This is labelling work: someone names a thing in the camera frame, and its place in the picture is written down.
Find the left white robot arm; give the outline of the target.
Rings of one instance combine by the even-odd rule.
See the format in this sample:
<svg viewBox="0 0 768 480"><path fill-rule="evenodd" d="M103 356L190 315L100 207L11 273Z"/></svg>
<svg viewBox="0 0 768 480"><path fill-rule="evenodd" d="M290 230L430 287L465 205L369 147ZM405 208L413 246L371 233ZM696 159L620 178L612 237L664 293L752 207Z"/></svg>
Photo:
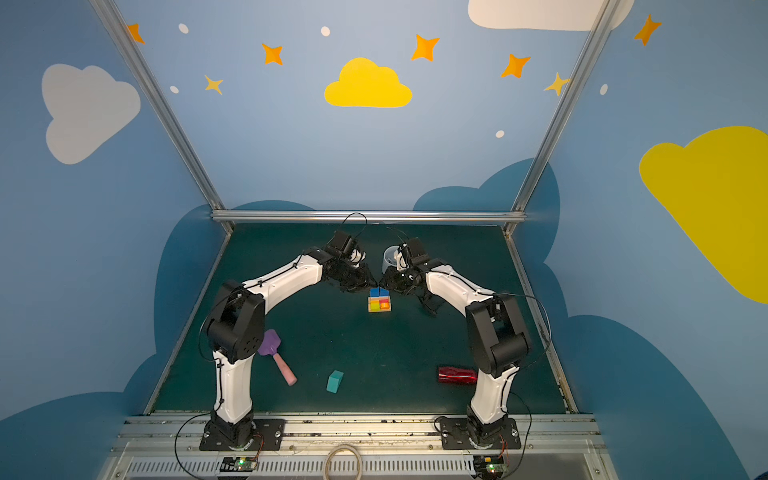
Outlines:
<svg viewBox="0 0 768 480"><path fill-rule="evenodd" d="M245 451L267 445L256 433L250 386L253 359L269 347L266 316L290 296L323 281L333 281L345 292L376 284L356 237L337 231L325 246L308 248L268 274L222 285L201 328L216 369L216 401L201 450Z"/></svg>

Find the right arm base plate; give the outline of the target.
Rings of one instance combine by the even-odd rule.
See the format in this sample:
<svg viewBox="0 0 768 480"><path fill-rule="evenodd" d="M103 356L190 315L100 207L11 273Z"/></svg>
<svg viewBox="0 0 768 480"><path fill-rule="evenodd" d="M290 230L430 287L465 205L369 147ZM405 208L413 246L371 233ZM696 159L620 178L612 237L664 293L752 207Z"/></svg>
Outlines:
<svg viewBox="0 0 768 480"><path fill-rule="evenodd" d="M445 417L435 419L444 450L520 450L522 439L514 419L502 418L483 424L474 417Z"/></svg>

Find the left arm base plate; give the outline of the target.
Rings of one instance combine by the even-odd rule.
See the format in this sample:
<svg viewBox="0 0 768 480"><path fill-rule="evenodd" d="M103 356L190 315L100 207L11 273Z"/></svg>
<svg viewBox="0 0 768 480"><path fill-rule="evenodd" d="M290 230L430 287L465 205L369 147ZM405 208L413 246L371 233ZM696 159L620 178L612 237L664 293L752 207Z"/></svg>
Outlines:
<svg viewBox="0 0 768 480"><path fill-rule="evenodd" d="M201 451L277 451L280 449L285 421L283 419L253 419L244 417L229 423L215 417L203 431Z"/></svg>

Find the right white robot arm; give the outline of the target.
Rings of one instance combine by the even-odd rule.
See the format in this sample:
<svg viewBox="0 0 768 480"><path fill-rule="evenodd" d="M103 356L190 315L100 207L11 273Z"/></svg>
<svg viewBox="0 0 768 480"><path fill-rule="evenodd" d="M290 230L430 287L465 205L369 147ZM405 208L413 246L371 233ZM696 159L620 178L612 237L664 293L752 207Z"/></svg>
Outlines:
<svg viewBox="0 0 768 480"><path fill-rule="evenodd" d="M521 364L533 349L517 298L486 289L453 266L430 257L418 238L387 248L382 273L385 289L416 294L430 310L447 303L464 315L468 344L478 369L464 430L472 447L492 447L511 427L509 394Z"/></svg>

